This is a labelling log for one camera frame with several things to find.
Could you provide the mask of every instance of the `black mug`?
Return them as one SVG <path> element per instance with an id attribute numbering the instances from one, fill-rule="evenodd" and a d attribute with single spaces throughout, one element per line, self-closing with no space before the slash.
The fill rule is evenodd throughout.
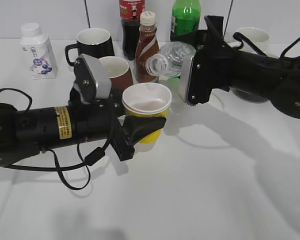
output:
<path id="1" fill-rule="evenodd" d="M 69 59 L 69 50 L 78 49 L 78 55 L 87 54 L 100 59 L 106 56 L 114 56 L 114 46 L 110 32 L 102 28 L 88 28 L 76 35 L 76 43 L 65 47 L 65 59 L 73 67 L 74 62 Z"/>

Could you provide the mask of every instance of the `brown bottle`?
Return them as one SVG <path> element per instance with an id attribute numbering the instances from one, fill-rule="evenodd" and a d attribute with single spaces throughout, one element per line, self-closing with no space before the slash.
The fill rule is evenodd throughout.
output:
<path id="1" fill-rule="evenodd" d="M 146 70 L 146 61 L 159 52 L 156 37 L 156 14 L 152 11 L 144 11 L 140 17 L 140 38 L 135 53 L 136 80 L 139 83 L 158 81 L 158 76 L 151 76 Z"/>

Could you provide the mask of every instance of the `bottle label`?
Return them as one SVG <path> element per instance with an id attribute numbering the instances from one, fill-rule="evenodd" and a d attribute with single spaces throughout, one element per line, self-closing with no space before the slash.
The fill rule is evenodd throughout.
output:
<path id="1" fill-rule="evenodd" d="M 155 32 L 141 33 L 138 48 L 136 50 L 136 80 L 139 83 L 149 83 L 158 81 L 158 76 L 151 76 L 146 69 L 148 58 L 159 52 L 159 45 Z"/>
<path id="2" fill-rule="evenodd" d="M 120 16 L 125 20 L 140 21 L 145 11 L 145 0 L 120 0 Z"/>
<path id="3" fill-rule="evenodd" d="M 32 79 L 57 76 L 56 59 L 49 39 L 43 44 L 23 45 L 22 50 Z"/>
<path id="4" fill-rule="evenodd" d="M 176 30 L 176 18 L 174 16 L 172 16 L 172 19 L 171 19 L 171 32 L 175 33 L 175 30 Z"/>
<path id="5" fill-rule="evenodd" d="M 71 120 L 66 106 L 55 107 L 60 140 L 72 138 Z"/>
<path id="6" fill-rule="evenodd" d="M 200 17 L 196 19 L 181 19 L 172 16 L 171 34 L 180 36 L 189 34 L 199 29 Z"/>

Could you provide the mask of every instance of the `yellow paper cup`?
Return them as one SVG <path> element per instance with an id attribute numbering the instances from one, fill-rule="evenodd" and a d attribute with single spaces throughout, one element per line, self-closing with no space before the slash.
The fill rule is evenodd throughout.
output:
<path id="1" fill-rule="evenodd" d="M 128 116 L 142 118 L 167 117 L 172 94 L 166 86 L 145 82 L 128 87 L 122 95 L 122 103 Z M 143 138 L 140 143 L 151 144 L 158 140 L 161 129 Z"/>

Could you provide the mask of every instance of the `yellow warning label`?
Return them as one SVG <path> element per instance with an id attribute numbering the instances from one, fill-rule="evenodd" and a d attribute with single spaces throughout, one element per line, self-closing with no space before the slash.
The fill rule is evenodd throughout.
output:
<path id="1" fill-rule="evenodd" d="M 60 139 L 64 140 L 72 138 L 71 121 L 67 107 L 59 106 L 54 109 L 58 120 Z"/>

